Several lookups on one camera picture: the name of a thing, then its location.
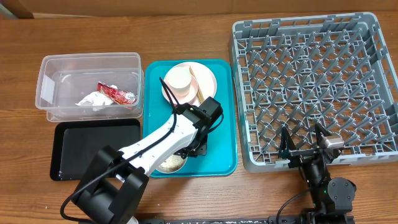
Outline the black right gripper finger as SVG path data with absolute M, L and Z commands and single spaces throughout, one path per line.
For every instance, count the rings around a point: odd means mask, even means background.
M 278 150 L 278 157 L 281 159 L 290 159 L 291 151 L 295 151 L 296 147 L 295 144 L 285 126 L 281 129 L 281 142 Z
M 314 128 L 318 146 L 326 146 L 326 138 L 331 136 L 331 133 L 319 123 L 315 123 Z

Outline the red snack wrapper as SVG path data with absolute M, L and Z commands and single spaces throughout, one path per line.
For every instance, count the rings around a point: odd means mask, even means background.
M 98 82 L 97 90 L 119 105 L 132 105 L 137 101 L 135 94 L 110 87 L 101 82 Z

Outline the white tissue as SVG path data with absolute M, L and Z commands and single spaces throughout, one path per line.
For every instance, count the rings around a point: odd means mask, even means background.
M 100 91 L 94 91 L 89 95 L 86 95 L 82 100 L 76 103 L 77 106 L 95 106 L 93 111 L 102 110 L 101 106 L 112 105 L 114 101 Z

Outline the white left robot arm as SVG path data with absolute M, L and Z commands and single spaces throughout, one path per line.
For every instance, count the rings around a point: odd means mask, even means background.
M 91 161 L 75 191 L 60 207 L 65 220 L 78 223 L 137 223 L 134 214 L 149 177 L 171 155 L 200 147 L 223 121 L 221 104 L 208 97 L 200 106 L 177 102 L 162 82 L 171 102 L 170 118 L 133 145 L 106 146 Z

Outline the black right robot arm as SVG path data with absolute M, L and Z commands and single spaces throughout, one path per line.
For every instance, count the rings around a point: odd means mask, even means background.
M 338 135 L 315 124 L 317 145 L 299 151 L 286 127 L 281 129 L 278 157 L 288 159 L 289 168 L 297 168 L 308 189 L 286 201 L 275 216 L 276 223 L 354 223 L 347 213 L 353 209 L 356 185 L 345 178 L 332 178 L 327 165 L 340 156 L 344 141 Z M 296 217 L 282 217 L 283 209 L 299 197 L 309 193 L 313 207 L 304 208 Z

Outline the white bowl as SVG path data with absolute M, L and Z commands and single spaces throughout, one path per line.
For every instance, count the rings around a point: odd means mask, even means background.
M 171 174 L 179 171 L 187 162 L 187 158 L 182 158 L 178 155 L 171 155 L 166 159 L 160 166 L 158 166 L 157 171 L 164 174 Z

